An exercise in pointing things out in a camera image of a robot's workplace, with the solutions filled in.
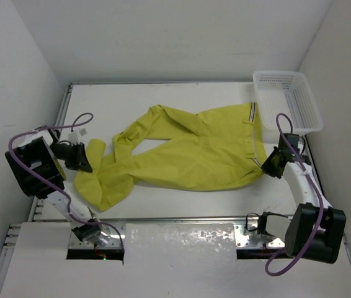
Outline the yellow-green trousers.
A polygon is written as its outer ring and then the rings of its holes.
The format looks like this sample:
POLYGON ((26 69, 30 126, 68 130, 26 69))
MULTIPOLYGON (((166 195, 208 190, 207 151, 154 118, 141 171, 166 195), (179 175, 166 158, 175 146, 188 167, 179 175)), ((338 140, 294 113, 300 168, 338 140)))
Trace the yellow-green trousers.
POLYGON ((124 200, 138 182, 185 191, 225 191, 262 177, 266 160, 257 104, 193 114, 155 105, 112 138, 86 148, 90 173, 79 171, 76 192, 99 211, 124 200))

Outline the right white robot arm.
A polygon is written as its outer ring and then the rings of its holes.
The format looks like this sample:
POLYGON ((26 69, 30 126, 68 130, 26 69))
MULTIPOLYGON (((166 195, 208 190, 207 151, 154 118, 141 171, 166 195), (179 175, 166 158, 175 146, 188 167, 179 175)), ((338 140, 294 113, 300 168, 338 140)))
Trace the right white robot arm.
POLYGON ((284 178, 296 202, 292 219, 282 214, 263 212, 259 216, 257 233, 279 238, 285 244, 285 254, 297 257, 305 244, 302 258, 333 264, 339 255, 347 221, 343 210, 333 208, 314 182, 312 168, 303 157, 305 169, 288 149, 273 148, 262 165, 262 171, 275 178, 284 178))

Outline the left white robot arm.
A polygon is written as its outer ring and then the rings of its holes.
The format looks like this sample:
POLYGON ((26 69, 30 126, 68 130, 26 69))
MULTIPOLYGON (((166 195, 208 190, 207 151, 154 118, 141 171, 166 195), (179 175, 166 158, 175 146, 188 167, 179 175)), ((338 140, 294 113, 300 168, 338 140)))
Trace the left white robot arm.
POLYGON ((66 174, 60 161, 73 171, 92 173, 83 143, 61 141, 60 131, 39 127, 22 134, 23 142, 14 147, 9 141, 5 157, 26 196, 33 196, 52 205, 70 223, 80 242, 97 243, 102 233, 94 213, 66 193, 66 174))

